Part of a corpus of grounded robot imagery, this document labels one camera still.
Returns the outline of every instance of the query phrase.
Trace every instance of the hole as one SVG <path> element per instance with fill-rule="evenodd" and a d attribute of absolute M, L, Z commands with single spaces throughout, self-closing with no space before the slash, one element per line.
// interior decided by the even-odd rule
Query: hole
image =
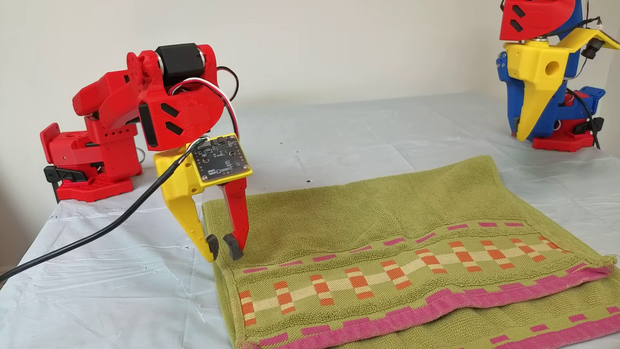
<path fill-rule="evenodd" d="M 516 32 L 520 33 L 523 31 L 523 27 L 521 26 L 521 24 L 519 24 L 519 22 L 515 21 L 514 19 L 510 20 L 510 25 L 512 25 L 512 27 L 516 30 Z"/>
<path fill-rule="evenodd" d="M 183 129 L 169 121 L 166 121 L 166 128 L 177 135 L 181 135 L 183 133 Z"/>
<path fill-rule="evenodd" d="M 547 68 L 544 69 L 545 73 L 547 73 L 547 75 L 549 76 L 557 74 L 559 70 L 560 63 L 556 61 L 549 62 L 549 64 L 547 64 Z"/>
<path fill-rule="evenodd" d="M 179 111 L 177 109 L 170 107 L 170 105 L 166 103 L 160 104 L 159 107 L 161 107 L 161 110 L 163 110 L 166 114 L 169 114 L 172 117 L 177 117 L 177 115 L 179 114 Z"/>
<path fill-rule="evenodd" d="M 517 6 L 517 5 L 514 5 L 512 7 L 512 11 L 514 13 L 516 13 L 516 15 L 519 16 L 519 18 L 524 18 L 525 17 L 525 12 L 523 12 L 523 10 L 519 6 Z"/>

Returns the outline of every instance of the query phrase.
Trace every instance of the blue robot part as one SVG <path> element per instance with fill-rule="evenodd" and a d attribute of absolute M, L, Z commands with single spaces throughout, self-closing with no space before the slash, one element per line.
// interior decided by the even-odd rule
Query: blue robot part
<path fill-rule="evenodd" d="M 567 22 L 562 24 L 562 26 L 557 30 L 569 29 L 575 24 L 581 22 L 582 19 L 582 2 L 581 0 L 575 0 L 575 10 L 573 11 L 573 14 Z M 560 35 L 560 39 L 565 38 L 568 34 L 569 33 Z M 570 54 L 566 71 L 564 73 L 567 78 L 573 78 L 577 75 L 580 52 L 581 51 L 577 51 Z M 508 91 L 508 122 L 510 123 L 510 130 L 514 134 L 521 116 L 525 86 L 523 81 L 511 78 L 508 75 L 508 55 L 506 52 L 500 53 L 495 62 L 497 64 L 497 74 L 499 75 L 500 81 L 506 83 Z M 564 96 L 566 94 L 567 85 L 568 81 L 564 80 L 560 88 L 556 91 L 553 97 L 551 97 L 549 104 L 542 112 L 540 119 L 538 119 L 538 122 L 530 133 L 528 140 L 532 141 L 535 137 L 550 137 L 558 120 L 587 119 L 588 116 L 580 103 L 573 103 L 571 106 L 564 105 Z M 596 114 L 598 101 L 605 95 L 605 90 L 584 87 L 579 91 L 589 96 L 583 98 L 583 100 L 590 108 L 592 115 Z"/>

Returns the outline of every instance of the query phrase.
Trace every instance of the towel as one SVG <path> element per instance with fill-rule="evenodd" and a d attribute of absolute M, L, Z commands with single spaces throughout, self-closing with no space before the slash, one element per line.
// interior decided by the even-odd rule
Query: towel
<path fill-rule="evenodd" d="M 584 322 L 610 324 L 573 341 L 620 330 L 616 260 L 507 191 L 488 156 L 249 196 L 248 211 L 245 256 L 214 264 L 236 348 L 494 348 Z M 230 232 L 223 201 L 203 215 L 208 233 Z"/>

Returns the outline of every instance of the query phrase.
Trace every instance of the black circuit board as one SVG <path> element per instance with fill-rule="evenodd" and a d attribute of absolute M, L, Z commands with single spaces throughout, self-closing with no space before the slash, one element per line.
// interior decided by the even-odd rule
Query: black circuit board
<path fill-rule="evenodd" d="M 192 155 L 203 182 L 226 178 L 250 169 L 235 136 L 205 141 Z"/>

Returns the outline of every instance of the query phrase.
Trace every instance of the table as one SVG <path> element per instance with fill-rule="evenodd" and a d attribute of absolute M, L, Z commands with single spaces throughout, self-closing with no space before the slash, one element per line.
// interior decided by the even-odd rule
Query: table
<path fill-rule="evenodd" d="M 254 169 L 248 194 L 344 184 L 491 155 L 509 190 L 599 253 L 620 252 L 620 160 L 592 148 L 533 150 L 510 137 L 505 107 L 493 99 L 467 93 L 238 114 Z M 225 119 L 213 134 L 229 132 Z M 111 223 L 155 177 L 147 169 L 134 179 L 132 193 L 92 204 L 61 202 L 24 261 Z M 208 188 L 202 200 L 220 195 Z M 572 348 L 592 347 L 620 347 L 620 335 Z M 114 232 L 10 279 L 0 291 L 0 348 L 232 346 L 211 265 L 156 193 Z"/>

